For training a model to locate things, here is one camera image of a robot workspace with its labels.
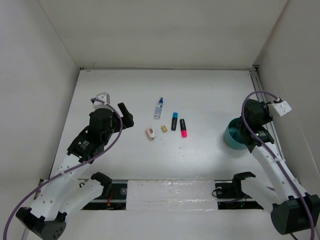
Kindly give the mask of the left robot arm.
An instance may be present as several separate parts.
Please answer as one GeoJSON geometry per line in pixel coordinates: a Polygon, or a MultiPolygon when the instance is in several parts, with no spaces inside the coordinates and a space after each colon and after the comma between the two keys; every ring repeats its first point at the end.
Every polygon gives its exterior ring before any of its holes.
{"type": "Polygon", "coordinates": [[[80,176],[113,145],[113,134],[134,126],[133,115],[123,102],[117,112],[109,103],[92,99],[95,110],[89,114],[89,124],[72,141],[56,175],[37,188],[39,196],[28,207],[20,206],[15,216],[42,240],[59,239],[71,214],[90,201],[107,198],[112,191],[112,179],[101,172],[94,173],[74,194],[73,186],[80,176]]]}

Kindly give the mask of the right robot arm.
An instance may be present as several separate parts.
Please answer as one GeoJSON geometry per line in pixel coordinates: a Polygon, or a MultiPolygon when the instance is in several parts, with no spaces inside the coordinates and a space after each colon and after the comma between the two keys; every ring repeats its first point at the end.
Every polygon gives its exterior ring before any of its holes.
{"type": "Polygon", "coordinates": [[[286,101],[273,102],[247,98],[242,104],[236,123],[241,141],[258,161],[272,186],[259,182],[250,171],[237,173],[230,182],[216,185],[212,196],[221,200],[223,207],[251,198],[270,215],[271,222],[281,235],[310,230],[315,238],[315,227],[320,216],[320,198],[309,194],[295,179],[280,156],[275,141],[264,125],[274,116],[282,117],[290,111],[286,101]]]}

